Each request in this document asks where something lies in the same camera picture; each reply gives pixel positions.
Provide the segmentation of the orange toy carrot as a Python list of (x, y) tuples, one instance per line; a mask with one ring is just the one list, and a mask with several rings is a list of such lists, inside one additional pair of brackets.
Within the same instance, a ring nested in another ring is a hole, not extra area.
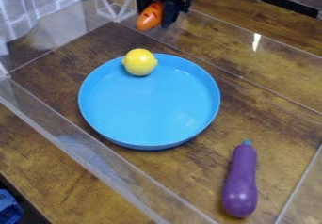
[(163, 2), (154, 1), (143, 10), (136, 21), (136, 29), (146, 31), (162, 24)]

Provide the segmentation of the yellow toy lemon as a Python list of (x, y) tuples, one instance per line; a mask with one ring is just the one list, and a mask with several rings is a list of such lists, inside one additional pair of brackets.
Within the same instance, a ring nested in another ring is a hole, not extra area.
[(149, 75), (158, 66), (154, 54), (146, 49), (132, 49), (122, 60), (122, 65), (132, 75)]

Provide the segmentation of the white patterned curtain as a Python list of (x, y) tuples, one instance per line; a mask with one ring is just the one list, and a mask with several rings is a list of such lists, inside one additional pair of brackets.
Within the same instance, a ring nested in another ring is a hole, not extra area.
[(80, 0), (0, 0), (0, 43), (26, 35), (38, 21)]

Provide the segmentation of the blue round plate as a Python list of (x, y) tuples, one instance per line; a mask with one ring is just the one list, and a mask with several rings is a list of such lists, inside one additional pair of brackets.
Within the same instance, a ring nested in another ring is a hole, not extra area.
[(131, 75), (118, 57), (86, 77), (78, 106), (83, 118), (111, 142), (135, 150), (181, 146), (207, 128), (221, 109), (221, 89), (193, 61), (158, 54), (146, 76)]

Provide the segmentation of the purple toy eggplant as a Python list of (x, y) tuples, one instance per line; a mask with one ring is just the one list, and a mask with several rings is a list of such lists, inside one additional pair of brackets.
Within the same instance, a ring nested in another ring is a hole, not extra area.
[(245, 218), (254, 212), (257, 202), (257, 151), (251, 141), (245, 140), (233, 152), (222, 204), (231, 216)]

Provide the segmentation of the blue plastic object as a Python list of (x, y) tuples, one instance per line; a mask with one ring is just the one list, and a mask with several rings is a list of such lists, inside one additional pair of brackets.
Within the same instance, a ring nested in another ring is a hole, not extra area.
[(7, 189), (0, 189), (0, 224), (18, 224), (24, 211)]

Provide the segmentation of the clear acrylic tray enclosure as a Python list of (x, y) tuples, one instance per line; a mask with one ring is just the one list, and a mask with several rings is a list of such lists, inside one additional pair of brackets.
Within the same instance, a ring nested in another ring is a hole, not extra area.
[[(177, 149), (106, 140), (76, 106), (87, 74), (135, 47), (181, 56), (219, 84), (222, 109)], [(258, 202), (231, 216), (233, 152), (257, 151)], [(322, 224), (322, 21), (257, 0), (195, 0), (141, 33), (132, 0), (80, 0), (0, 43), (0, 177), (58, 224)]]

